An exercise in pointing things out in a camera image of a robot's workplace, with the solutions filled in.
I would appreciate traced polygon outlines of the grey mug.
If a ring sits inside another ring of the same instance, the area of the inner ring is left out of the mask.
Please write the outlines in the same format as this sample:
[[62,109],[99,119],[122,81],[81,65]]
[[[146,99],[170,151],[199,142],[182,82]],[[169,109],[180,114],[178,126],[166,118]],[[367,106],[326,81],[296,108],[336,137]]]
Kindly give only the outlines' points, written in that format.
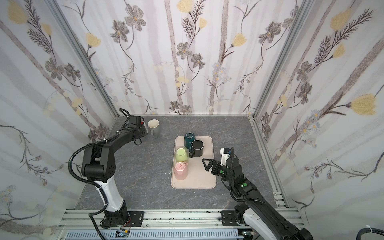
[[152,119],[148,122],[149,134],[158,135],[160,133],[160,121]]

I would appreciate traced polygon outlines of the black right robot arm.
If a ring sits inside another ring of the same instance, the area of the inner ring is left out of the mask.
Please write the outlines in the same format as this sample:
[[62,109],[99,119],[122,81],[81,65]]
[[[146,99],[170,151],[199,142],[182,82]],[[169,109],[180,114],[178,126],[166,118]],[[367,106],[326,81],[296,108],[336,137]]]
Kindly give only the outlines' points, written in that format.
[[306,229],[299,229],[275,208],[260,193],[258,188],[243,173],[235,149],[224,149],[229,156],[222,164],[214,159],[202,159],[207,172],[221,177],[231,198],[238,204],[234,208],[235,221],[239,225],[248,225],[265,240],[312,240],[312,234]]

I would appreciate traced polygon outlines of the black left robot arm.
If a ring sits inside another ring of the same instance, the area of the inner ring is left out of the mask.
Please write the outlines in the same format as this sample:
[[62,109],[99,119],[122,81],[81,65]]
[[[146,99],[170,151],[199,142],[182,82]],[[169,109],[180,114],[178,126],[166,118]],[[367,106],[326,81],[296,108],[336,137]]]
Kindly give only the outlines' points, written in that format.
[[[89,213],[89,218],[102,240],[105,237],[99,226],[104,229],[112,226],[124,227],[131,220],[127,204],[115,182],[115,152],[130,142],[136,146],[141,145],[141,138],[148,134],[143,117],[131,115],[123,108],[119,111],[126,120],[113,136],[81,147],[68,161],[70,175],[82,183],[94,186],[103,199],[103,208],[95,213]],[[94,216],[101,213],[105,216],[100,225],[97,225]]]

